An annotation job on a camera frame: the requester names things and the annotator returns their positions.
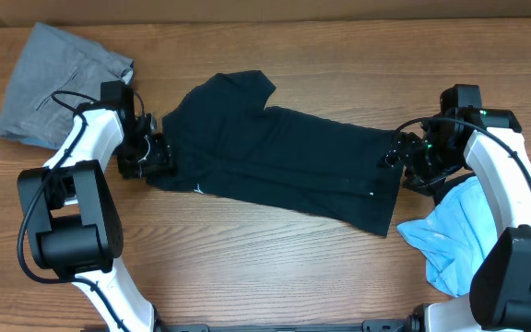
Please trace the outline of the black t-shirt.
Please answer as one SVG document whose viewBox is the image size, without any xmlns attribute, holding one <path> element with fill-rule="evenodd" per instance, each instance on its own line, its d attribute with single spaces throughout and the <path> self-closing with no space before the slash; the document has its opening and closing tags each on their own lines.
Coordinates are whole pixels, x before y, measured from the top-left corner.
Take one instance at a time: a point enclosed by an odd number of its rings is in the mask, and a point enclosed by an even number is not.
<svg viewBox="0 0 531 332">
<path fill-rule="evenodd" d="M 345 221 L 386 236 L 402 169 L 382 168 L 391 132 L 267 106 L 260 71 L 216 74 L 162 119 L 175 171 L 147 183 Z"/>
</svg>

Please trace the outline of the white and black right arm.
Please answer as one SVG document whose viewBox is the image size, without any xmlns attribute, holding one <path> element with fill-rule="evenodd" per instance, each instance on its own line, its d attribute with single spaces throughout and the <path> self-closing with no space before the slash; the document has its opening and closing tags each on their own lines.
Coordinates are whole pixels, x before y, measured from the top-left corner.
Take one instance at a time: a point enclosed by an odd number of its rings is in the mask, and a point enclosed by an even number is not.
<svg viewBox="0 0 531 332">
<path fill-rule="evenodd" d="M 510 111 L 453 107 L 418 120 L 423 136 L 399 126 L 381 165 L 406 166 L 405 188 L 428 196 L 466 168 L 478 178 L 498 240 L 470 292 L 422 307 L 411 331 L 531 331 L 531 164 L 522 128 Z"/>
</svg>

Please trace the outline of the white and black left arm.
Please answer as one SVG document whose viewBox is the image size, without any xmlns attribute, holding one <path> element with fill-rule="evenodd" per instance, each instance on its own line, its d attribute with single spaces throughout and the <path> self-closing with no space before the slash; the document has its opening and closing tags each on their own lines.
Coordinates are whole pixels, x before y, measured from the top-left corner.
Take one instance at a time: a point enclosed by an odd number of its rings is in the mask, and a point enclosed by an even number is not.
<svg viewBox="0 0 531 332">
<path fill-rule="evenodd" d="M 18 177 L 19 266 L 38 283 L 77 287 L 109 331 L 162 331 L 158 310 L 122 259 L 124 232 L 104 172 L 115 157 L 125 179 L 170 175 L 171 146 L 139 95 L 89 100 L 71 111 L 74 126 L 62 147 Z"/>
</svg>

